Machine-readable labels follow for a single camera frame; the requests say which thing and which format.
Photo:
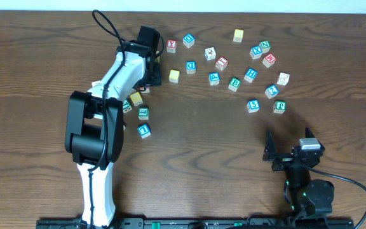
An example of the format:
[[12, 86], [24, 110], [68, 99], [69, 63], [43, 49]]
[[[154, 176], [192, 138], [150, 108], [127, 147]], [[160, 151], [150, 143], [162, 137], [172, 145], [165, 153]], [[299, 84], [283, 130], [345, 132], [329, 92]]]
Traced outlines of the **blue 2 wooden block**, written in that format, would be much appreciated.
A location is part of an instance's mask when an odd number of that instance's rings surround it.
[[273, 97], [276, 97], [279, 92], [280, 91], [276, 85], [271, 85], [265, 90], [265, 95], [268, 99], [272, 99]]

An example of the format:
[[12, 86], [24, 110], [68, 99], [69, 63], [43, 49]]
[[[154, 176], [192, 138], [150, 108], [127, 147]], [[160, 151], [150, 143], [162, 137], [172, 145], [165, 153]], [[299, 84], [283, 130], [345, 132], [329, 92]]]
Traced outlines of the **red I wooden block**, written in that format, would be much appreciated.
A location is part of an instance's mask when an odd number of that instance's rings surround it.
[[225, 68], [228, 65], [228, 59], [226, 59], [225, 57], [221, 56], [217, 59], [216, 63], [215, 63], [215, 67], [220, 70], [223, 71], [225, 70]]

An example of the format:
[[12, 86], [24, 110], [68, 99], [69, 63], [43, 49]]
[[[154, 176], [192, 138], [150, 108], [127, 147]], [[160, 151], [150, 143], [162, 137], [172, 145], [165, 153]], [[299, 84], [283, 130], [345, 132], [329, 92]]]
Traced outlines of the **red A wooden block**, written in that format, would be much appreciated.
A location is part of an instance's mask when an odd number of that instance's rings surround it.
[[139, 88], [141, 93], [149, 93], [150, 92], [150, 87], [145, 86], [145, 87], [140, 87]]

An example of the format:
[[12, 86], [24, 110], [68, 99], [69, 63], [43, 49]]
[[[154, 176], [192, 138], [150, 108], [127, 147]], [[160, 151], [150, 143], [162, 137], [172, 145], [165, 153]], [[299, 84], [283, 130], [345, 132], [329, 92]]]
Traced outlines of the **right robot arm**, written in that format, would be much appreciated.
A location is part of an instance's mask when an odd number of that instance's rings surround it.
[[289, 153], [279, 153], [271, 132], [267, 131], [262, 159], [272, 163], [272, 171], [284, 171], [284, 196], [298, 218], [324, 218], [332, 213], [334, 185], [310, 176], [310, 170], [320, 163], [324, 151], [325, 147], [306, 128], [299, 145]]

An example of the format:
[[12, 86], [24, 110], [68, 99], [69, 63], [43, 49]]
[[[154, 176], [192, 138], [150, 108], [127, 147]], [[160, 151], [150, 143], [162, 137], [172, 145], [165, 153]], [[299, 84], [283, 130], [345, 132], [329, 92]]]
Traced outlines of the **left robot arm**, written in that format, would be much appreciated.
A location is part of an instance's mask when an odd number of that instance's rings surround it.
[[134, 89], [161, 85], [155, 61], [160, 33], [142, 26], [136, 40], [122, 42], [104, 77], [87, 92], [69, 97], [65, 149], [81, 174], [84, 211], [80, 228], [109, 228], [116, 212], [112, 170], [124, 140], [122, 103]]

